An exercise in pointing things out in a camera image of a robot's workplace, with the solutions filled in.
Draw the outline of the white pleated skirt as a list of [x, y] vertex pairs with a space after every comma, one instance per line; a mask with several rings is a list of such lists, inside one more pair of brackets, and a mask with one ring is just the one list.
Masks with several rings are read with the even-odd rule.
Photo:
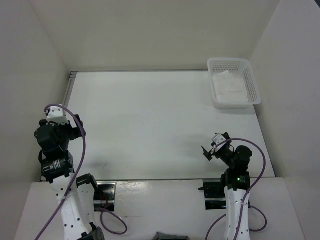
[[212, 76], [214, 94], [218, 102], [246, 103], [248, 92], [245, 80], [238, 74], [224, 71]]

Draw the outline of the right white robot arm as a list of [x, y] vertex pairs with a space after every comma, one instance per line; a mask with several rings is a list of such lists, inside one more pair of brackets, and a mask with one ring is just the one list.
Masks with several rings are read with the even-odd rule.
[[252, 151], [243, 145], [233, 148], [228, 140], [228, 133], [217, 133], [212, 140], [212, 149], [203, 149], [203, 155], [210, 161], [213, 158], [222, 160], [227, 170], [222, 174], [219, 192], [226, 198], [226, 228], [225, 240], [249, 240], [249, 194], [251, 186], [248, 165]]

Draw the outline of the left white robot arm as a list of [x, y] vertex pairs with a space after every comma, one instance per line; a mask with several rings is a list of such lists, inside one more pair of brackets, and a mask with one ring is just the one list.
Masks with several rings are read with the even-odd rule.
[[70, 141], [84, 139], [86, 132], [80, 117], [75, 117], [72, 127], [64, 113], [48, 114], [39, 122], [34, 136], [41, 147], [38, 160], [41, 175], [50, 184], [58, 201], [57, 213], [63, 221], [66, 240], [103, 240], [104, 233], [94, 221], [94, 209], [82, 204], [78, 188], [88, 200], [98, 197], [100, 188], [91, 174], [77, 176], [73, 156], [68, 147]]

